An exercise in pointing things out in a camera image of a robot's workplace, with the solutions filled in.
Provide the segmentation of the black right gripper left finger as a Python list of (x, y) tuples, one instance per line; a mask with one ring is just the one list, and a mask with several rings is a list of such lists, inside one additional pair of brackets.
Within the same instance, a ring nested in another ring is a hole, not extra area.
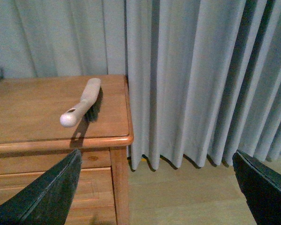
[(0, 205), (0, 225), (63, 225), (78, 186), (82, 156), (74, 150)]

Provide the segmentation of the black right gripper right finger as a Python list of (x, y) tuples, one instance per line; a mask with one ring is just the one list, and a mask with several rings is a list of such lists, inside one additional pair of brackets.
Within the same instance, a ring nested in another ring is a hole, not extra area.
[(233, 167), (238, 185), (258, 225), (281, 225), (281, 174), (237, 150)]

